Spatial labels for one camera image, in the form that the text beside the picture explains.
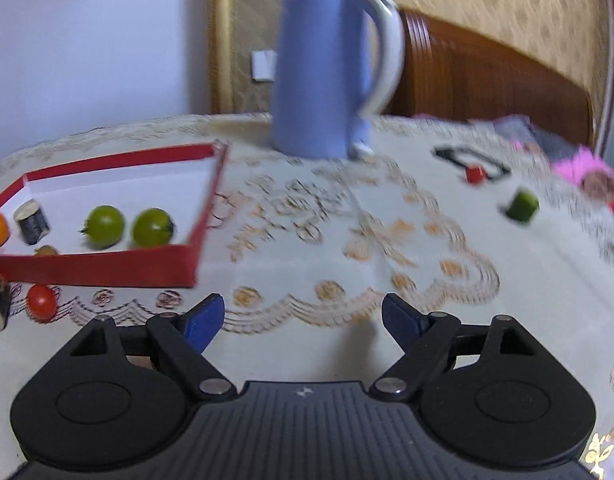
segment small red ball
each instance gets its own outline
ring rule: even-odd
[[[27,291],[26,302],[30,315],[38,321],[49,321],[58,312],[58,302],[53,290],[40,283]]]
[[[465,170],[465,178],[470,184],[480,184],[487,178],[487,173],[482,166],[470,166]]]

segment white wall outlet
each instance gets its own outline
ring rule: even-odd
[[[251,53],[251,77],[254,81],[273,81],[276,73],[276,52],[254,50]]]

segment green tomato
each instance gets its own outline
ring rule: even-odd
[[[81,233],[87,235],[91,245],[106,249],[116,245],[124,232],[124,216],[113,206],[99,205],[91,210]]]
[[[166,211],[158,208],[145,209],[133,221],[133,242],[142,248],[168,244],[176,226]]]

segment white tablecloth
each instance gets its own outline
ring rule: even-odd
[[[24,383],[82,324],[185,311],[210,292],[228,315],[206,357],[245,380],[358,378],[369,384],[401,351],[378,312],[387,292],[466,323],[516,317],[592,395],[598,412],[582,460],[614,479],[614,221],[485,125],[379,118],[366,162],[288,158],[267,147],[267,116],[186,116],[102,128],[16,152],[0,191],[24,171],[79,158],[219,139],[231,146],[193,290],[59,286],[56,320],[32,321],[14,285],[0,332],[0,479],[23,460],[8,424]],[[510,178],[472,187],[431,155],[471,146]],[[501,215],[519,186],[541,209],[528,226]],[[281,365],[277,357],[282,356]]]

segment silver bolt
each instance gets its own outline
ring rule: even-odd
[[[407,389],[407,383],[398,377],[383,377],[373,385],[383,394],[400,394]]]
[[[214,377],[205,379],[200,383],[200,391],[207,395],[222,395],[226,394],[231,388],[231,383],[226,379]]]

